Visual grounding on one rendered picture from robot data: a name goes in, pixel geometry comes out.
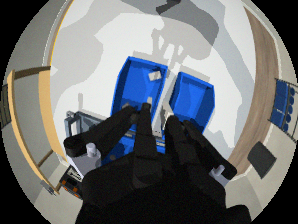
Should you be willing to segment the blue bin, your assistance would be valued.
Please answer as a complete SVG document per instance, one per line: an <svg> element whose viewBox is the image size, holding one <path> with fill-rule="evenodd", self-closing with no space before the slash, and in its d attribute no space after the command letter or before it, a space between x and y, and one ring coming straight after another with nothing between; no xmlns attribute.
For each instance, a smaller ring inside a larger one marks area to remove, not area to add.
<svg viewBox="0 0 298 224"><path fill-rule="evenodd" d="M168 66L128 56L118 74L110 116L122 109L127 102L135 110L140 110L142 102L147 102L148 97L152 97L152 123L164 88L167 69ZM150 81L148 73L157 71L160 71L162 78Z"/></svg>
<svg viewBox="0 0 298 224"><path fill-rule="evenodd" d="M126 140L125 140L126 139ZM115 155L116 159L133 151L135 135L126 133L123 138L115 145L112 151L101 161L101 166L111 162L110 155Z"/></svg>
<svg viewBox="0 0 298 224"><path fill-rule="evenodd" d="M179 72L169 105L179 121L189 120L203 134L215 107L214 85Z"/></svg>
<svg viewBox="0 0 298 224"><path fill-rule="evenodd" d="M157 151L165 154L165 148L164 148L165 143L156 141L156 145L157 145Z"/></svg>

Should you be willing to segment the grey rectangular block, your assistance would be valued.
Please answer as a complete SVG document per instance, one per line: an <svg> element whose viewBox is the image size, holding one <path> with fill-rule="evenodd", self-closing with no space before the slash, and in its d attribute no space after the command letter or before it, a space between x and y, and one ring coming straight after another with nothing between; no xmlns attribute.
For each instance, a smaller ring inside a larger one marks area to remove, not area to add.
<svg viewBox="0 0 298 224"><path fill-rule="evenodd" d="M150 81L161 78L160 71L149 73L148 75L149 75Z"/></svg>

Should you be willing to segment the dark grey box with orange latches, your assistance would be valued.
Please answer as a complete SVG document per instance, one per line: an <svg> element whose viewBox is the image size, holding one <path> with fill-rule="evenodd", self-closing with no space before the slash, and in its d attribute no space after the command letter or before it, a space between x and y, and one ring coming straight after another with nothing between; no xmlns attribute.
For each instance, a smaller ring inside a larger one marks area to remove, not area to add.
<svg viewBox="0 0 298 224"><path fill-rule="evenodd" d="M83 200L81 188L82 178L78 173L72 170L71 165L65 171L59 182L67 192Z"/></svg>

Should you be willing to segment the grey shelf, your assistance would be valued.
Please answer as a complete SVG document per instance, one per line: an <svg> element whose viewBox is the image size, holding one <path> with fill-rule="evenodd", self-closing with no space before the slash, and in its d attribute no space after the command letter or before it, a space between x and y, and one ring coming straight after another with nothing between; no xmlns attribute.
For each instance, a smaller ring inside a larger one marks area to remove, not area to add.
<svg viewBox="0 0 298 224"><path fill-rule="evenodd" d="M76 122L77 134L79 134L79 133L86 132L86 131L92 129L94 126L96 126L100 122L104 121L102 119L93 117L91 115L85 114L85 113L80 112L80 111L77 111L75 113L72 112L72 111L67 111L66 112L66 117L67 118L64 119L66 138L72 136L71 125L74 122ZM162 139L162 137L155 136L155 135L153 135L153 137L156 138L156 141L160 141L160 142L165 143L165 140Z"/></svg>

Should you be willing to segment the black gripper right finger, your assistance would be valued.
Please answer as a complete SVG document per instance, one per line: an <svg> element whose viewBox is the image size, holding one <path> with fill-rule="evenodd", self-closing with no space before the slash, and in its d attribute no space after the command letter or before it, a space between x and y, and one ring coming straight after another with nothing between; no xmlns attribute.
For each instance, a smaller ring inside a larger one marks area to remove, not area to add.
<svg viewBox="0 0 298 224"><path fill-rule="evenodd" d="M160 117L165 154L178 154L182 185L186 191L196 193L201 190L209 181L208 174L223 187L237 174L237 169L189 120L179 121L167 101L163 102Z"/></svg>

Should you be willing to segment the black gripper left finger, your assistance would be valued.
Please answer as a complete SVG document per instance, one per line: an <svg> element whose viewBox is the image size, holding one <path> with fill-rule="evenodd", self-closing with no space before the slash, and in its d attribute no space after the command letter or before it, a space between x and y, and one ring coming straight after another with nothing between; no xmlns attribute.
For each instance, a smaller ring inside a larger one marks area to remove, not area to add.
<svg viewBox="0 0 298 224"><path fill-rule="evenodd" d="M139 111L133 106L126 106L89 131L67 137L63 144L72 170L83 179L86 173L100 167L101 161L132 124L138 123L133 147L132 182L140 191L154 190L162 179L162 168L152 133L152 97L148 97L147 102L142 103Z"/></svg>

